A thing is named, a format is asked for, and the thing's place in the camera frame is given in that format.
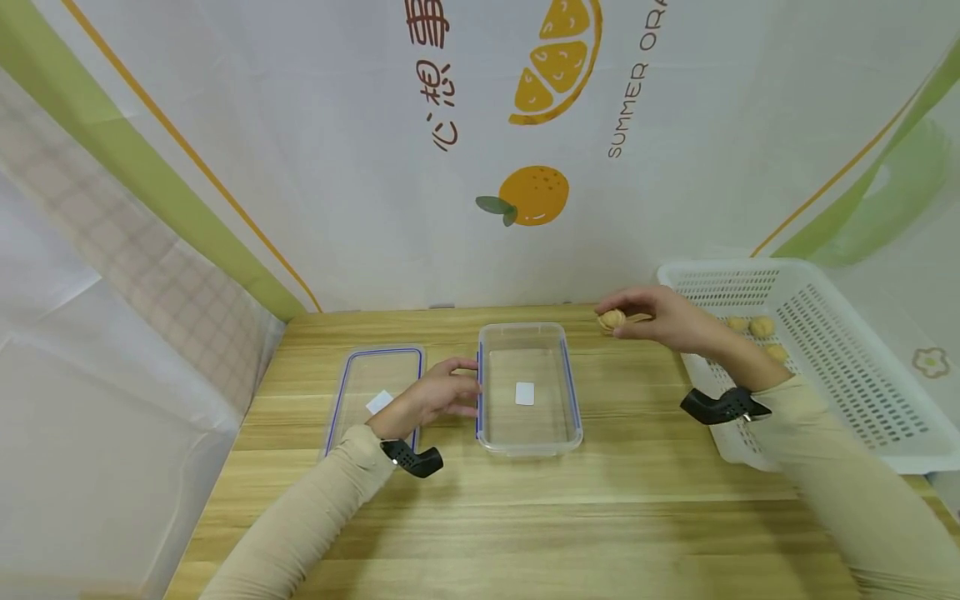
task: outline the wrist-mounted device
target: wrist-mounted device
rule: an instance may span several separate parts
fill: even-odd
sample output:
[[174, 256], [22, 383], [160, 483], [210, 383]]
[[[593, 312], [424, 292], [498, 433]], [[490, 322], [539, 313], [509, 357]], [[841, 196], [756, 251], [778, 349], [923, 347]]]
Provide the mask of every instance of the wrist-mounted device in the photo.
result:
[[763, 420], [773, 415], [766, 406], [754, 400], [747, 388], [732, 388], [718, 399], [693, 388], [680, 403], [688, 415], [704, 425], [717, 425], [732, 420]]
[[394, 465], [420, 479], [429, 477], [444, 467], [444, 457], [436, 447], [430, 447], [421, 454], [414, 452], [405, 440], [384, 440], [380, 447]]

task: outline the plaid fabric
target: plaid fabric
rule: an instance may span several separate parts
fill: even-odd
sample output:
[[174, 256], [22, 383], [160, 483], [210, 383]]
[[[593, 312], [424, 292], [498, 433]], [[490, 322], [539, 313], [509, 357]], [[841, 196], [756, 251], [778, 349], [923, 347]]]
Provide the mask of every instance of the plaid fabric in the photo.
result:
[[283, 325], [181, 240], [0, 70], [0, 168], [241, 415]]

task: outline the table surface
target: table surface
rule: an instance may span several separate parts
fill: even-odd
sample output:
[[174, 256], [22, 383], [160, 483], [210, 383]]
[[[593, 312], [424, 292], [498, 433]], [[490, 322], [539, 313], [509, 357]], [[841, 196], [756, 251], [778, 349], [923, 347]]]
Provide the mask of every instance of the table surface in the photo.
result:
[[[827, 534], [778, 474], [720, 459], [678, 404], [680, 358], [600, 333], [579, 305], [309, 315], [288, 326], [173, 583], [197, 598], [256, 518], [317, 461], [349, 352], [420, 344], [472, 356], [481, 326], [566, 330], [584, 441], [550, 459], [488, 454], [473, 422], [421, 431], [443, 470], [399, 472], [295, 598], [856, 598]], [[920, 477], [908, 478], [960, 539]]]

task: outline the plastic container lid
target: plastic container lid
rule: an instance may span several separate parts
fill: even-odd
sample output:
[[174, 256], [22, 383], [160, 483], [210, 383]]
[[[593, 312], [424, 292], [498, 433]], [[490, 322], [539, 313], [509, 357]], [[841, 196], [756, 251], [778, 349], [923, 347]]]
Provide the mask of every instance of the plastic container lid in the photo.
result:
[[[344, 363], [340, 390], [330, 409], [323, 456], [330, 453], [353, 425], [370, 417], [409, 388], [423, 374], [420, 346], [377, 346], [357, 348]], [[417, 448], [417, 431], [407, 439]]]
[[554, 456], [584, 431], [564, 328], [556, 323], [487, 325], [480, 330], [477, 440], [507, 456]]

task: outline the printed orange slice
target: printed orange slice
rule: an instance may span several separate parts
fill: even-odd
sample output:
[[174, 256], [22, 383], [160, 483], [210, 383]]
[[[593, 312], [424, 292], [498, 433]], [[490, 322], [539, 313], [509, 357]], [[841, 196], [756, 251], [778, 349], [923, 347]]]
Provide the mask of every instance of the printed orange slice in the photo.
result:
[[589, 26], [590, 13], [583, 0], [553, 0], [540, 26], [540, 39], [578, 36]]
[[553, 105], [553, 94], [540, 81], [533, 71], [523, 69], [520, 75], [520, 84], [516, 87], [514, 104], [521, 110], [540, 112]]
[[540, 39], [562, 41], [530, 53], [533, 68], [524, 67], [520, 74], [514, 95], [517, 113], [508, 120], [514, 125], [539, 125], [573, 106], [593, 73], [602, 34], [599, 0], [553, 0], [540, 27]]
[[530, 60], [550, 87], [563, 94], [577, 83], [584, 70], [587, 45], [582, 41], [567, 41], [541, 46], [530, 53]]

